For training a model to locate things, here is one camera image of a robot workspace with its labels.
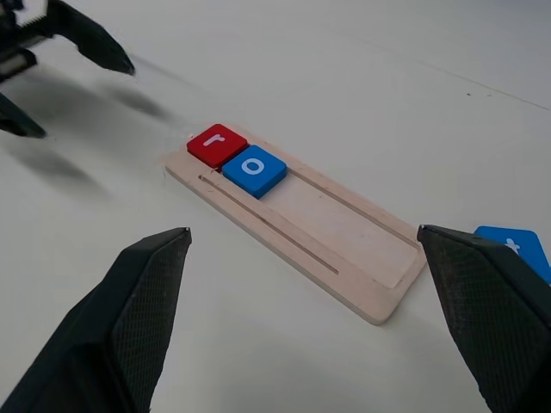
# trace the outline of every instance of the white surface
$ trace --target white surface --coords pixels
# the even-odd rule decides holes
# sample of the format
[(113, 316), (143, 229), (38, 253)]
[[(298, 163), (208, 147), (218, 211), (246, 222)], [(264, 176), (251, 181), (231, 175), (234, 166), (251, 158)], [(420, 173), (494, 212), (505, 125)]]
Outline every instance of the white surface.
[(153, 411), (488, 411), (428, 273), (369, 325), (157, 160), (234, 122), (413, 225), (549, 248), (548, 2), (74, 3), (175, 76), (109, 74), (58, 40), (3, 86), (50, 138), (0, 141), (0, 399), (121, 249), (190, 226)]

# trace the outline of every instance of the red tile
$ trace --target red tile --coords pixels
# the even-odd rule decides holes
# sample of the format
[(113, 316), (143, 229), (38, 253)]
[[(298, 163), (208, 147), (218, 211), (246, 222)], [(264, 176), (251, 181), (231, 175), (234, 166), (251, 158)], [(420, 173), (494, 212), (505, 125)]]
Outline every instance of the red tile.
[(223, 125), (214, 125), (188, 142), (188, 152), (211, 168), (219, 168), (247, 146), (242, 136)]

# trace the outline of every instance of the tabletop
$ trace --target tabletop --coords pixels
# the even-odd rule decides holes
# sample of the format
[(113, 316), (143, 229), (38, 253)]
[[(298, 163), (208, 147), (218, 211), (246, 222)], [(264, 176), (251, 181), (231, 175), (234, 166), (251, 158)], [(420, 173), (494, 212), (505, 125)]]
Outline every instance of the tabletop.
[(49, 136), (0, 136), (0, 400), (122, 249), (188, 226), (152, 411), (488, 411), (428, 270), (370, 325), (163, 158), (235, 124), (412, 225), (531, 229), (548, 249), (548, 2), (70, 3), (138, 75), (52, 40), (39, 67), (2, 87)]

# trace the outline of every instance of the wooden tray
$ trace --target wooden tray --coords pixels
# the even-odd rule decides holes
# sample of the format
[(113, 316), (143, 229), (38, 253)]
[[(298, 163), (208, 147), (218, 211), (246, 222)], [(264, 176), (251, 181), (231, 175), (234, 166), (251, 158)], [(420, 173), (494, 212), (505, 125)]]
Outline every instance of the wooden tray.
[(236, 127), (283, 160), (288, 176), (257, 200), (190, 155), (166, 169), (204, 200), (372, 324), (393, 313), (426, 264), (416, 229)]

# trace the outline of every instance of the white letter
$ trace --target white letter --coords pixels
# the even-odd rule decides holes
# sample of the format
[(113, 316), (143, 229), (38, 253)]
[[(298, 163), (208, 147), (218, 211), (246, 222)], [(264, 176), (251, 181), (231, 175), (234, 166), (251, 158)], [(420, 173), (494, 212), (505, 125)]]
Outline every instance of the white letter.
[[(249, 168), (249, 163), (254, 163), (258, 168), (252, 170), (251, 168)], [(241, 164), (241, 169), (245, 172), (245, 174), (258, 175), (264, 170), (264, 164), (262, 163), (262, 161), (252, 157), (251, 159), (247, 159)]]
[(212, 138), (207, 139), (203, 144), (203, 146), (209, 146), (210, 144), (212, 144), (213, 142), (216, 142), (217, 140), (219, 140), (220, 142), (225, 141), (225, 139), (222, 138), (220, 135), (214, 135)]

